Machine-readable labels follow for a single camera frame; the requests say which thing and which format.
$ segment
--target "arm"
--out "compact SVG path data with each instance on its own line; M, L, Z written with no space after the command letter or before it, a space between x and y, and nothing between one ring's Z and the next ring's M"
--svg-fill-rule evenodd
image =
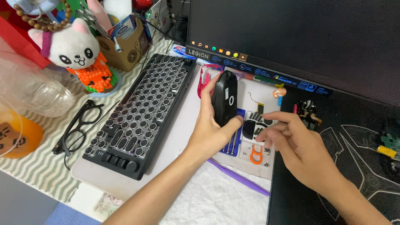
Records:
M157 224L193 173L221 150L240 128L243 122L240 116L232 118L222 128L214 121L210 92L217 79L218 76L213 78L202 91L196 126L182 154L115 211L103 225Z
M272 112L264 119L279 120L264 129L256 141L265 140L266 147L275 145L282 155L286 167L301 183L325 197L348 224L391 223L371 205L338 170L321 136L309 131L298 115L287 112Z

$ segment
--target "computer mouse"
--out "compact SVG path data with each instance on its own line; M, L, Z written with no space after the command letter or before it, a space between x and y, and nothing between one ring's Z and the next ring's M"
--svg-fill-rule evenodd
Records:
M236 116L238 110L238 80L230 71L224 71L218 77L211 103L214 108L214 120L221 127Z

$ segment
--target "cardboard pen holder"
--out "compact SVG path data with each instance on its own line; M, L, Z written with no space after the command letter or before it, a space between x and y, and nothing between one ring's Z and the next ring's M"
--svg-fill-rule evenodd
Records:
M126 39L117 38L122 51L115 51L115 43L108 38L96 37L100 51L107 60L107 64L115 68L129 72L140 60L141 54L149 49L149 42L144 33L142 21L136 18L136 29Z

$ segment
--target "mechanical keyboard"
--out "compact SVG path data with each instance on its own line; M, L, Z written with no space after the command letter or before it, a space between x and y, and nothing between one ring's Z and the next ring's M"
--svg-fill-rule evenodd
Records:
M83 158L140 180L189 85L194 60L154 54Z

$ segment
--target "hand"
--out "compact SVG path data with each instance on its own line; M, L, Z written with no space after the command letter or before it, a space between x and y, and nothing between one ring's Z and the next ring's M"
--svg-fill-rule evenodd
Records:
M214 77L201 92L199 116L184 150L184 152L190 151L192 156L202 161L206 161L221 150L243 123L241 116L232 118L222 128L215 122L210 93L214 90L218 77Z
M273 143L288 170L301 183L328 198L349 182L334 164L321 136L307 130L298 115L276 111L262 117L279 122L264 129L256 141L265 140L267 148Z

